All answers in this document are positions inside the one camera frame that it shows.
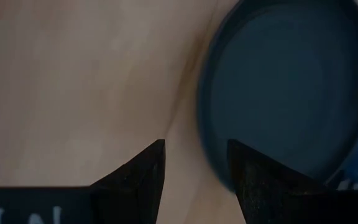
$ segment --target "beige background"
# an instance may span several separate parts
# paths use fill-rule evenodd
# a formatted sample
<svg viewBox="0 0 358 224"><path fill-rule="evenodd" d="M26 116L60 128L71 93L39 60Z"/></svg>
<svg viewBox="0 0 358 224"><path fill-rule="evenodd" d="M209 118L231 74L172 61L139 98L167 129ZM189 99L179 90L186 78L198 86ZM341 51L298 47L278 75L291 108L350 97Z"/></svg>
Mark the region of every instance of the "beige background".
<svg viewBox="0 0 358 224"><path fill-rule="evenodd" d="M0 186L88 185L158 138L158 223L242 223L195 124L200 62L236 0L0 0Z"/></svg>

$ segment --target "light wooden surface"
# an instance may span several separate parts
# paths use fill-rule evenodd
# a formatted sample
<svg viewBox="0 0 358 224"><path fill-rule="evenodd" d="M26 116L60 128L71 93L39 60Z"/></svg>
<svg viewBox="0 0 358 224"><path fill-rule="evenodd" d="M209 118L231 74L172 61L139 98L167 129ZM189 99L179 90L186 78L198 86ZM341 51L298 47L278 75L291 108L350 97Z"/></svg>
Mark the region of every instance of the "light wooden surface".
<svg viewBox="0 0 358 224"><path fill-rule="evenodd" d="M88 185L158 138L158 223L243 223L203 156L195 90L236 0L0 0L0 186Z"/></svg>

